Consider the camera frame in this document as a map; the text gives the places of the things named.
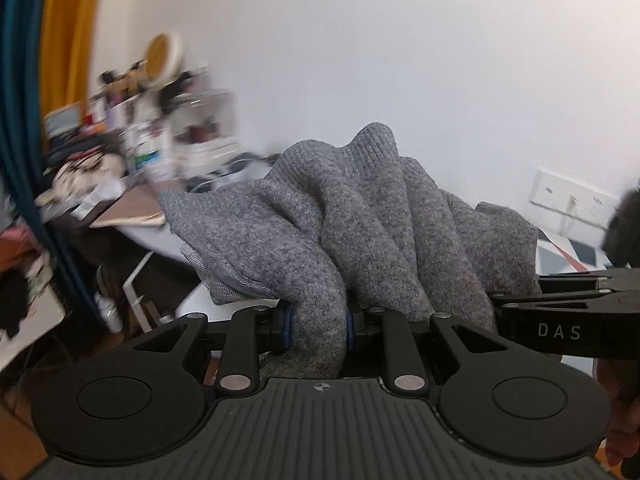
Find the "person's hand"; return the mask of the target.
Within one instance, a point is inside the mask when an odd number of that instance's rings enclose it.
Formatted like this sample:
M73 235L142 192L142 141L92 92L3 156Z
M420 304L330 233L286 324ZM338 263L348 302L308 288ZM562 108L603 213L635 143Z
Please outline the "person's hand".
M605 457L614 468L639 453L639 363L597 359L593 374L611 400Z

